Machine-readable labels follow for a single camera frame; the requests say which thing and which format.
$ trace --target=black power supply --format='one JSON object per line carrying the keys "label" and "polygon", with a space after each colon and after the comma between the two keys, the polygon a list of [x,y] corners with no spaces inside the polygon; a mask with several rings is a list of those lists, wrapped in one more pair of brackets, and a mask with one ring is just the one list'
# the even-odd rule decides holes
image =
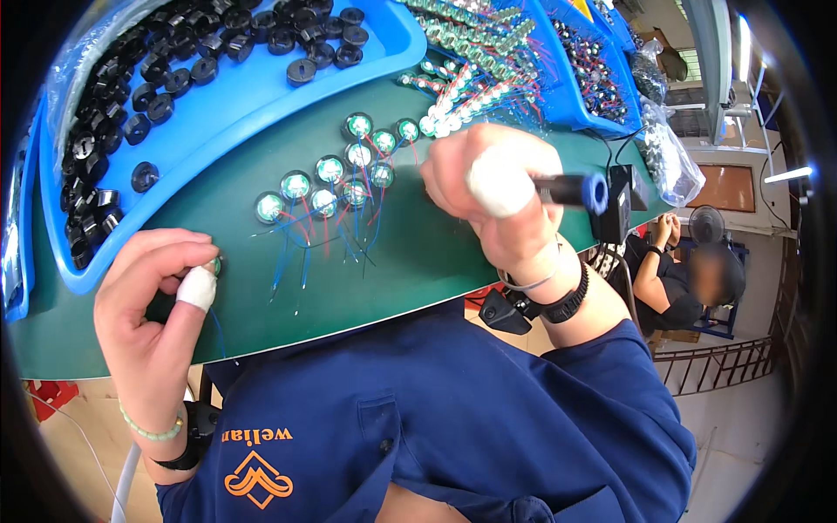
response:
{"label": "black power supply", "polygon": [[621,244],[630,230],[631,190],[627,180],[611,180],[608,210],[590,214],[593,237],[606,244]]}
{"label": "black power supply", "polygon": [[610,167],[609,178],[613,187],[621,187],[627,182],[630,187],[630,208],[634,211],[648,210],[648,186],[633,165],[614,165]]}

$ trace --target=worker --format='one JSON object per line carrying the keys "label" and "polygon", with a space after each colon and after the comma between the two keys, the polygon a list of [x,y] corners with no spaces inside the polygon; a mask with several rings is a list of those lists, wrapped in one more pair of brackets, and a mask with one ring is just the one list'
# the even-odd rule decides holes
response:
{"label": "worker", "polygon": [[[205,454],[183,391],[218,248],[204,233],[137,233],[94,320],[163,520],[677,521],[695,440],[624,302],[557,234],[562,209],[529,178],[545,172],[561,172],[553,147],[487,124],[435,141],[421,166],[433,201],[547,305],[554,350],[518,350],[455,301],[217,363],[239,374],[219,386]],[[143,317],[158,290],[177,295],[165,325]]]}
{"label": "worker", "polygon": [[[625,240],[624,259],[645,336],[689,329],[707,308],[732,305],[744,294],[744,267],[726,245],[701,244],[688,263],[681,263],[666,252],[679,242],[680,220],[674,213],[660,216],[653,243],[633,234]],[[608,281],[625,297],[623,272],[614,271]]]}

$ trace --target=black wristband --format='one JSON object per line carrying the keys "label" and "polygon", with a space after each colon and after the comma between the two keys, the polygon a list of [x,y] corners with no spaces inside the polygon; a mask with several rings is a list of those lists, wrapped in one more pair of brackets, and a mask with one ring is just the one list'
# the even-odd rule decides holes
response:
{"label": "black wristband", "polygon": [[587,274],[587,267],[584,262],[581,262],[581,281],[578,282],[578,288],[571,290],[564,295],[560,300],[544,305],[541,311],[541,316],[547,319],[550,323],[563,323],[572,318],[578,309],[581,308],[581,302],[584,301],[584,296],[587,295],[587,287],[590,281]]}

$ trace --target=metal railing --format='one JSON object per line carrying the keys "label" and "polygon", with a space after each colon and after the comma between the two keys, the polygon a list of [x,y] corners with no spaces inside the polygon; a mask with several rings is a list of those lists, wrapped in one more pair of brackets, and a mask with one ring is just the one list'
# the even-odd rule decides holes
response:
{"label": "metal railing", "polygon": [[654,364],[661,376],[665,372],[663,383],[673,396],[688,396],[767,376],[774,368],[772,344],[772,339],[765,337],[702,349],[657,352]]}

